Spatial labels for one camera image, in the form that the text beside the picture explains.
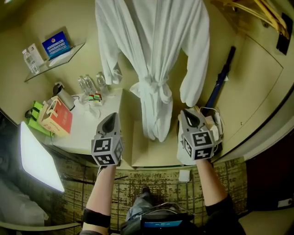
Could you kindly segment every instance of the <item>person's right arm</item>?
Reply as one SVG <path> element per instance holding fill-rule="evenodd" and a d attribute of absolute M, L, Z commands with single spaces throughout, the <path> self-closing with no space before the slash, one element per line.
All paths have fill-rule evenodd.
<path fill-rule="evenodd" d="M 233 203 L 207 160 L 197 160 L 204 202 L 209 219 L 206 234 L 245 234 L 233 209 Z"/>

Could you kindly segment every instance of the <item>black sleeve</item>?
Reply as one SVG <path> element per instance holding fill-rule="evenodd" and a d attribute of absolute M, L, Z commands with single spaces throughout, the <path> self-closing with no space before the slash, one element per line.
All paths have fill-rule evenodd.
<path fill-rule="evenodd" d="M 91 231 L 91 230 L 82 230 L 79 235 L 102 235 L 101 233 Z"/>
<path fill-rule="evenodd" d="M 206 234 L 245 234 L 234 212 L 230 196 L 215 205 L 206 207 L 206 212 L 209 215 L 204 227 Z"/>

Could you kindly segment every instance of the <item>bright light panel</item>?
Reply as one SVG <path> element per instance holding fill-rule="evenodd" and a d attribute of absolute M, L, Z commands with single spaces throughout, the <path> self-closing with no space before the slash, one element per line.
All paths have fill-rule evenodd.
<path fill-rule="evenodd" d="M 37 141 L 25 122 L 21 123 L 20 147 L 23 169 L 43 183 L 64 192 L 53 158 Z"/>

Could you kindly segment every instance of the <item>person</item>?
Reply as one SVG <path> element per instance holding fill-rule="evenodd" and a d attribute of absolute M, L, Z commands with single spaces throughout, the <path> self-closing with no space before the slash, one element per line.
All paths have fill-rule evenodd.
<path fill-rule="evenodd" d="M 196 165 L 209 216 L 203 227 L 198 228 L 191 223 L 191 217 L 178 219 L 179 216 L 185 215 L 185 218 L 188 218 L 188 215 L 176 214 L 173 209 L 153 210 L 149 211 L 147 216 L 140 216 L 142 212 L 153 208 L 150 190 L 148 187 L 143 187 L 141 196 L 135 200 L 134 206 L 128 211 L 127 221 L 121 226 L 121 234 L 245 234 L 233 210 L 232 199 L 221 184 L 210 162 L 204 159 L 197 160 Z M 116 166 L 108 166 L 98 175 L 84 212 L 81 235 L 106 235 L 108 233 L 115 171 Z M 145 217 L 149 221 L 163 221 L 163 223 L 142 224 L 141 221 Z"/>

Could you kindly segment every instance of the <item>black wristband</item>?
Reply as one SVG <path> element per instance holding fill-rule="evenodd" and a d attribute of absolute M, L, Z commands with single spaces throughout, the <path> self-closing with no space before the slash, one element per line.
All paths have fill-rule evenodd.
<path fill-rule="evenodd" d="M 108 228 L 110 226 L 110 216 L 86 208 L 84 210 L 83 222 Z"/>

